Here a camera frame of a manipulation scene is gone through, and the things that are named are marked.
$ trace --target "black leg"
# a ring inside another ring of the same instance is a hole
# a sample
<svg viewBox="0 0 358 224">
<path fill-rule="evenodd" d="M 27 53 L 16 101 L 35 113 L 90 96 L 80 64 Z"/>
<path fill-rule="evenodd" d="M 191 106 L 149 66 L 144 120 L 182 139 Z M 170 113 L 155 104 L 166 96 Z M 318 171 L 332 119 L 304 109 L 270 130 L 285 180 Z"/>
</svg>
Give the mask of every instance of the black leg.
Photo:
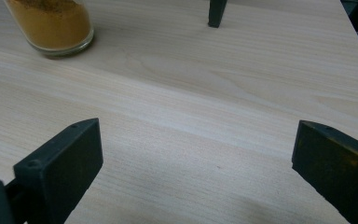
<svg viewBox="0 0 358 224">
<path fill-rule="evenodd" d="M 225 12 L 227 0 L 211 0 L 208 25 L 218 28 Z"/>
</svg>

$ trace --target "brown powder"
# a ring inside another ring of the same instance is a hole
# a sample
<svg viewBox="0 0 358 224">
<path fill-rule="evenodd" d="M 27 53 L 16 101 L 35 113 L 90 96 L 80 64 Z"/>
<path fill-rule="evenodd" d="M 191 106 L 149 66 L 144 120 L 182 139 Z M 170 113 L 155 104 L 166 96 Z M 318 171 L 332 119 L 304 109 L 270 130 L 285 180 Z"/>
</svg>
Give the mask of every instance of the brown powder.
<svg viewBox="0 0 358 224">
<path fill-rule="evenodd" d="M 41 49 L 69 49 L 89 34 L 89 14 L 73 0 L 7 0 L 28 40 Z"/>
</svg>

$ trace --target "jar with brown powder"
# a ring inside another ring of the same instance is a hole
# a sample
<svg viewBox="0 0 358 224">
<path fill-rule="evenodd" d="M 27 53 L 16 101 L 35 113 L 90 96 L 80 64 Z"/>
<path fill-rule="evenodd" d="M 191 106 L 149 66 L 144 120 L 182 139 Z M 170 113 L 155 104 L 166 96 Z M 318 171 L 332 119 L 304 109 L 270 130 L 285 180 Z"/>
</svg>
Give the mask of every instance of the jar with brown powder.
<svg viewBox="0 0 358 224">
<path fill-rule="evenodd" d="M 28 42 L 51 56 L 84 49 L 93 38 L 81 0 L 4 0 Z"/>
</svg>

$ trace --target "glass jar base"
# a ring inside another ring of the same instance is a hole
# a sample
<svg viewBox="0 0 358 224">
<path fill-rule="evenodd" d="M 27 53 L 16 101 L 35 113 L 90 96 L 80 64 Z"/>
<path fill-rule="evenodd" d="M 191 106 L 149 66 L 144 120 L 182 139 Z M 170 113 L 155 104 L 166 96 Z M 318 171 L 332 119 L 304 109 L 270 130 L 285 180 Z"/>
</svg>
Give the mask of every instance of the glass jar base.
<svg viewBox="0 0 358 224">
<path fill-rule="evenodd" d="M 80 42 L 78 45 L 69 48 L 69 49 L 43 49 L 43 48 L 39 48 L 38 46 L 32 44 L 31 42 L 28 41 L 28 43 L 37 51 L 41 52 L 42 54 L 46 55 L 46 56 L 51 56 L 51 57 L 62 57 L 62 56 L 69 56 L 71 54 L 76 54 L 78 52 L 80 52 L 81 50 L 85 49 L 92 41 L 92 38 L 94 37 L 94 29 L 90 29 L 89 34 L 87 35 L 87 37 Z"/>
</svg>

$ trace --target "table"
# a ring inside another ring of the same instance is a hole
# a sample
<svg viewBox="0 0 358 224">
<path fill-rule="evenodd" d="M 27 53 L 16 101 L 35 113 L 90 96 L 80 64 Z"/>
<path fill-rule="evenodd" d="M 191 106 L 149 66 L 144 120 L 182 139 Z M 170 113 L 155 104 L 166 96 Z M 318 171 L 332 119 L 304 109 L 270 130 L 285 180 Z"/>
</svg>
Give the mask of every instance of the table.
<svg viewBox="0 0 358 224">
<path fill-rule="evenodd" d="M 0 179 L 99 118 L 104 164 L 66 223 L 346 223 L 291 169 L 300 119 L 358 139 L 358 37 L 338 0 L 89 0 L 48 59 L 0 1 Z"/>
</svg>

